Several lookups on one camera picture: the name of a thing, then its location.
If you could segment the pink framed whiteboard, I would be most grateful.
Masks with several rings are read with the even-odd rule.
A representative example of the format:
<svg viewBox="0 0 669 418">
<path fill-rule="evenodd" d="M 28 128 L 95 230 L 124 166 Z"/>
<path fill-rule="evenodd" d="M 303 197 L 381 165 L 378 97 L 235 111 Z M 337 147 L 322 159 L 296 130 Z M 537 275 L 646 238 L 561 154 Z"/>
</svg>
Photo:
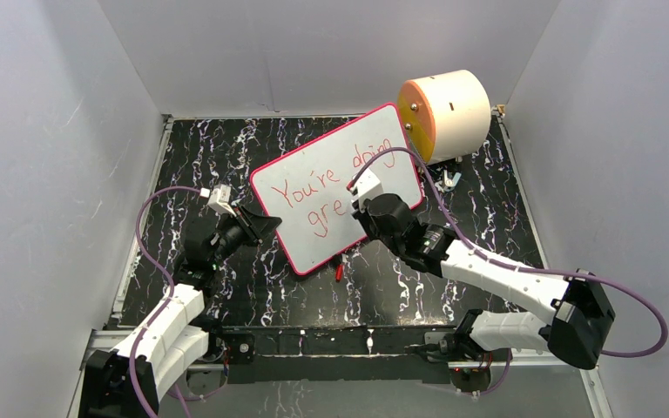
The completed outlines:
<svg viewBox="0 0 669 418">
<path fill-rule="evenodd" d="M 385 192 L 411 208 L 422 203 L 407 145 L 396 106 L 387 103 L 253 171 L 252 189 L 264 212 L 280 218 L 276 234 L 296 274 L 313 272 L 364 239 L 347 189 L 364 165 Z"/>
</svg>

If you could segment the red marker cap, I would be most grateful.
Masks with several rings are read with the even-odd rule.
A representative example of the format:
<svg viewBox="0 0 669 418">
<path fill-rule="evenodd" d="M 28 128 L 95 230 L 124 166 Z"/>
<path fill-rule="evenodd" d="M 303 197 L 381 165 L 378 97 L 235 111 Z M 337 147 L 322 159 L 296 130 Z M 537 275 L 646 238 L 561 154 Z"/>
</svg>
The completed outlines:
<svg viewBox="0 0 669 418">
<path fill-rule="evenodd" d="M 341 263 L 337 266 L 336 271 L 335 271 L 335 281 L 336 282 L 341 282 L 342 277 L 344 274 L 344 264 Z"/>
</svg>

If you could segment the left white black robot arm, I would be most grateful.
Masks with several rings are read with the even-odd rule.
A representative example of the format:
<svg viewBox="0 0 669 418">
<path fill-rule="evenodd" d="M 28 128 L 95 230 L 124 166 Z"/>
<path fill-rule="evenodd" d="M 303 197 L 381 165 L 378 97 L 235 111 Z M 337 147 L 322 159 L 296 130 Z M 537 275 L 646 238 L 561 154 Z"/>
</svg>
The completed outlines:
<svg viewBox="0 0 669 418">
<path fill-rule="evenodd" d="M 258 246 L 281 220 L 243 206 L 218 219 L 195 217 L 186 224 L 172 285 L 158 305 L 126 338 L 87 360 L 78 414 L 81 417 L 155 417 L 159 403 L 197 359 L 215 362 L 225 339 L 203 316 L 222 264 L 243 246 Z"/>
</svg>

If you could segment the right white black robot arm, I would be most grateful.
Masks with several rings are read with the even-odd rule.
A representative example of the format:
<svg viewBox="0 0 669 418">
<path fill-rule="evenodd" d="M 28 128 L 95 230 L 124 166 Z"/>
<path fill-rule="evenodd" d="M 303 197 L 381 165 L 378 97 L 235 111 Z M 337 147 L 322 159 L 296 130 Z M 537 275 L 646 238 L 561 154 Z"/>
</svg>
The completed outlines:
<svg viewBox="0 0 669 418">
<path fill-rule="evenodd" d="M 521 307 L 519 313 L 468 312 L 455 333 L 464 359 L 513 348 L 548 351 L 579 369 L 597 366 L 616 314 L 593 277 L 548 273 L 468 247 L 449 228 L 421 222 L 393 193 L 355 198 L 352 207 L 367 237 L 413 270 L 461 281 Z"/>
</svg>

